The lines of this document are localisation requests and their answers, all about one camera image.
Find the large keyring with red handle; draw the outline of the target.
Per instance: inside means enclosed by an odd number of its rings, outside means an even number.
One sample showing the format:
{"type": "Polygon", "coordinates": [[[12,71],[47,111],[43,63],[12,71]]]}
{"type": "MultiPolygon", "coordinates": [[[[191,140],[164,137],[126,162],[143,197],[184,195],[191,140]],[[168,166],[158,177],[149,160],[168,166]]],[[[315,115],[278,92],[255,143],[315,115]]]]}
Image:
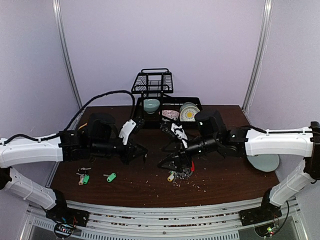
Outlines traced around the large keyring with red handle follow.
{"type": "Polygon", "coordinates": [[[167,177],[168,182],[173,182],[176,179],[186,180],[192,176],[195,171],[195,164],[192,161],[190,168],[184,168],[182,172],[170,171],[169,176],[167,177]]]}

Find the green tagged single key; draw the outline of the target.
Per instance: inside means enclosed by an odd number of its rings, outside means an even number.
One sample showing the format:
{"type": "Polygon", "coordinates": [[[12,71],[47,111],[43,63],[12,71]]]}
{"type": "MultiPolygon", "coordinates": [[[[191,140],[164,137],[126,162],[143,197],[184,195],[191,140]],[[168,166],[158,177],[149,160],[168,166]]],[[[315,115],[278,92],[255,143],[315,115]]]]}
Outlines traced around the green tagged single key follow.
{"type": "Polygon", "coordinates": [[[117,177],[117,174],[113,172],[111,174],[103,174],[103,176],[106,177],[108,183],[111,183],[117,177]]]}

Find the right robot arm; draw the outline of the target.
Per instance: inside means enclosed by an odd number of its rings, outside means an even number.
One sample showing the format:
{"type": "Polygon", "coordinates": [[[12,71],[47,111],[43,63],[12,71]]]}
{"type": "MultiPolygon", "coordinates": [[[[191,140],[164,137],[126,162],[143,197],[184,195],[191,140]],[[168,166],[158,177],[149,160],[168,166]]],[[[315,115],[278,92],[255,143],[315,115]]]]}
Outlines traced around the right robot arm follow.
{"type": "Polygon", "coordinates": [[[175,173],[189,173],[193,157],[218,152],[225,157],[261,157],[295,155],[303,159],[285,180],[268,189],[259,207],[241,210],[242,226],[254,225],[281,217],[281,206],[306,185],[320,179],[320,124],[312,121],[298,129],[270,130],[245,125],[228,130],[219,111],[195,114],[200,135],[188,139],[183,126],[165,122],[161,130],[179,140],[176,150],[162,159],[157,167],[175,173]]]}

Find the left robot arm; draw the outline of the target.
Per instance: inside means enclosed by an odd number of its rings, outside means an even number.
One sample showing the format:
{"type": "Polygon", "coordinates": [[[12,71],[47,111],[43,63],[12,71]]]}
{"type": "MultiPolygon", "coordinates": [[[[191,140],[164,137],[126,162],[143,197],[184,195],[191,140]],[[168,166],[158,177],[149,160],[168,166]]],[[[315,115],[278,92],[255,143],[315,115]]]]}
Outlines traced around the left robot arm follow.
{"type": "Polygon", "coordinates": [[[144,125],[141,117],[128,120],[121,129],[108,113],[93,113],[76,130],[63,130],[43,137],[17,134],[0,141],[0,188],[42,207],[46,217],[71,229],[87,224],[89,213],[67,206],[64,194],[39,185],[19,173],[14,166],[37,162],[73,162],[94,157],[118,157],[125,165],[148,150],[130,139],[144,125]]]}

